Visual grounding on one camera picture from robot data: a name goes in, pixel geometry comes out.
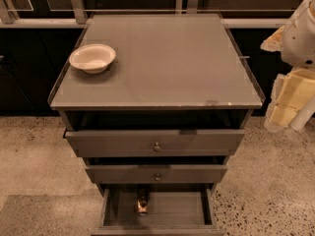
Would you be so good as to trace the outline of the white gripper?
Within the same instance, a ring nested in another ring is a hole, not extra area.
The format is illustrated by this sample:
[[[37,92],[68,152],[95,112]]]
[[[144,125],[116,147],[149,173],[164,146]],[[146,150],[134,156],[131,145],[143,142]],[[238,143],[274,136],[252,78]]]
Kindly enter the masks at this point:
[[[281,51],[294,68],[275,79],[265,128],[272,133],[286,128],[300,131],[315,113],[315,0],[303,0],[288,19],[265,39],[260,48]]]

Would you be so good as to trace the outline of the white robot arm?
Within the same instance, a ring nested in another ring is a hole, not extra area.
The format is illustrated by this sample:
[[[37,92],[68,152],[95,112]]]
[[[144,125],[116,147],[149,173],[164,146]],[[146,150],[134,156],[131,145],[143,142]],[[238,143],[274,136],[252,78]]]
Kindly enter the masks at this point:
[[[303,0],[261,49],[279,51],[292,67],[274,81],[265,127],[274,133],[285,128],[299,131],[315,112],[315,0]]]

